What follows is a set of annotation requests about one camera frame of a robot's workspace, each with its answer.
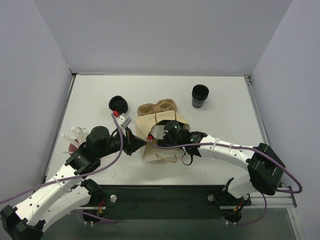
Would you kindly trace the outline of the tan paper bag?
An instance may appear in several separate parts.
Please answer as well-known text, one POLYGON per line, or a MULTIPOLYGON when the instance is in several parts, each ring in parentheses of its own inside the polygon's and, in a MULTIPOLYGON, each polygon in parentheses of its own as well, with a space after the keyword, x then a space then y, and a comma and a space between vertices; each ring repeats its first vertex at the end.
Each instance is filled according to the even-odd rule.
MULTIPOLYGON (((149 135, 149 132, 153 126, 165 125, 171 120, 176 120, 182 129, 190 129, 189 123, 178 114, 177 111, 170 110, 136 117, 134 120, 136 135, 143 140, 147 140, 149 136, 152 136, 149 135)), ((162 139, 153 138, 153 143, 156 144, 158 140, 162 139)), ((182 157, 184 154, 179 148, 169 150, 158 149, 151 146, 149 142, 140 149, 140 153, 144 162, 167 161, 170 163, 176 163, 178 158, 182 157)))

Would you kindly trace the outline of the brown pulp cup carrier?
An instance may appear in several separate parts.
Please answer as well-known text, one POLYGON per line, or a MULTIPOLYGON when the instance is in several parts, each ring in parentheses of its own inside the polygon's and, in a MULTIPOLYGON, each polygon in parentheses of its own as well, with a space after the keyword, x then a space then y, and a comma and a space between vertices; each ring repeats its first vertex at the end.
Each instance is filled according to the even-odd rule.
POLYGON ((157 103, 140 105, 137 108, 137 115, 141 117, 167 111, 177 111, 176 103, 170 98, 161 99, 157 103))

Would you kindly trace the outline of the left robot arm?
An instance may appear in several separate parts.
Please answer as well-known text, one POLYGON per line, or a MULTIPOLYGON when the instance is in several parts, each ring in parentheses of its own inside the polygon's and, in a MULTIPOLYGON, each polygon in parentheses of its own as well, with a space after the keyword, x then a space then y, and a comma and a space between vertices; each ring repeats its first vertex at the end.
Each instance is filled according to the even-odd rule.
POLYGON ((101 165, 101 158, 120 151, 130 156, 145 145, 146 141, 129 128, 115 136, 104 126, 93 128, 46 186, 16 206, 1 210, 3 229, 13 240, 41 239, 51 225, 71 211, 100 203, 102 189, 89 174, 101 165))

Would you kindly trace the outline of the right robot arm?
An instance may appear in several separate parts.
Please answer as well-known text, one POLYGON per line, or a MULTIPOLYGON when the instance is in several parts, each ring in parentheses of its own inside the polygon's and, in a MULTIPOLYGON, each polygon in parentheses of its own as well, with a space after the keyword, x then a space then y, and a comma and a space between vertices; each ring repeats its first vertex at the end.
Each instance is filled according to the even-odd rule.
POLYGON ((221 197, 227 204, 233 204, 244 195, 253 192, 273 196, 286 168, 273 149, 266 143, 258 146, 244 146, 212 137, 204 132, 189 131, 175 121, 169 121, 163 130, 160 148, 184 149, 191 157, 217 159, 246 171, 240 178, 230 178, 222 190, 221 197))

